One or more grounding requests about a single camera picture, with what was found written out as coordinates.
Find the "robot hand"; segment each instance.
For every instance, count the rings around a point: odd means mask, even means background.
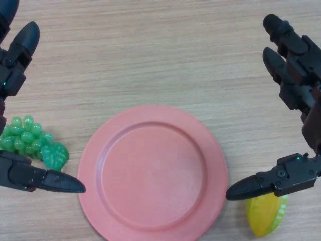
[[[277,160],[268,172],[258,172],[232,185],[228,200],[241,200],[274,192],[276,196],[314,186],[321,176],[321,49],[308,37],[300,37],[288,21],[274,14],[263,25],[278,46],[263,51],[264,64],[273,80],[280,85],[280,98],[290,110],[299,110],[302,133],[316,156],[299,153]]]
[[[9,31],[19,0],[0,0],[0,43]],[[6,124],[3,117],[5,99],[16,96],[26,77],[24,71],[31,62],[40,37],[35,22],[25,25],[16,35],[9,49],[0,48],[0,134]],[[55,192],[85,192],[76,178],[62,172],[31,166],[31,160],[21,155],[0,151],[0,186],[34,191],[41,188]]]

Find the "green grapes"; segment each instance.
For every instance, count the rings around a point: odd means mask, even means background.
[[[10,125],[5,125],[0,135],[0,150],[43,160],[48,168],[57,171],[69,159],[67,148],[60,142],[55,142],[53,134],[44,131],[41,124],[34,123],[30,115],[23,121],[14,117]]]

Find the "table surface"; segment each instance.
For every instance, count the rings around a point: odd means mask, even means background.
[[[262,27],[269,13],[321,44],[319,0],[21,1],[2,47],[32,20],[41,39],[5,116],[31,114],[53,131],[70,150],[64,171],[77,175],[89,138],[110,117],[144,104],[174,106],[216,136],[231,185],[279,157],[312,153],[300,114],[279,99],[262,61],[264,47],[276,49]],[[319,240],[319,185],[290,195],[282,224],[263,240]],[[0,192],[0,240],[103,240],[77,195]],[[226,202],[199,240],[234,239],[255,239],[244,202]]]

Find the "grape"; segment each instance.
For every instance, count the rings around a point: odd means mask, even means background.
[[[11,133],[15,134],[15,135],[21,135],[22,132],[24,132],[24,128],[22,126],[15,126],[15,125],[10,125],[10,131]]]
[[[10,131],[10,126],[9,125],[5,125],[4,127],[4,130],[2,131],[2,136],[3,137],[7,137],[11,134],[11,131]]]
[[[36,157],[37,157],[37,159],[42,160],[41,151],[36,152]]]
[[[12,124],[13,126],[20,126],[20,127],[22,127],[22,120],[21,120],[21,118],[19,118],[19,117],[13,117],[12,120],[11,120],[11,124]]]
[[[23,155],[23,156],[25,156],[25,155],[26,155],[26,152],[25,152],[25,150],[24,150],[24,149],[22,149],[22,150],[18,150],[18,153],[19,153],[20,155]]]
[[[39,139],[44,145],[48,145],[52,143],[54,136],[50,132],[41,132],[39,135]]]
[[[35,139],[32,143],[31,143],[31,148],[34,150],[34,151],[40,151],[41,150],[41,146],[42,146],[42,143],[39,139]]]
[[[23,132],[21,134],[21,139],[24,142],[31,143],[35,139],[35,137],[31,132]]]
[[[33,152],[34,152],[34,149],[32,149],[32,147],[31,147],[31,144],[26,144],[26,146],[25,146],[25,152],[27,153],[27,154],[32,154]]]
[[[27,131],[30,131],[32,126],[34,124],[34,119],[28,115],[24,118],[24,128],[27,130]]]
[[[15,152],[15,148],[13,146],[12,147],[8,147],[8,148],[6,148],[6,151]]]
[[[25,143],[23,140],[20,139],[20,137],[16,137],[14,142],[14,147],[19,151],[23,150],[25,148]]]
[[[6,149],[10,149],[14,147],[14,142],[15,142],[15,137],[14,136],[8,136],[8,137],[4,137],[1,140],[1,145]]]
[[[34,134],[36,137],[41,133],[42,127],[39,123],[34,123],[31,127],[31,132]]]

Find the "toy fruit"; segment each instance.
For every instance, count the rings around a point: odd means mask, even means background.
[[[253,233],[263,237],[272,233],[281,223],[287,203],[287,195],[276,197],[274,193],[246,200],[247,220]]]
[[[0,149],[43,160],[48,168],[57,171],[69,159],[67,148],[55,142],[52,133],[43,131],[29,115],[23,121],[14,117],[11,124],[5,126],[0,136]]]

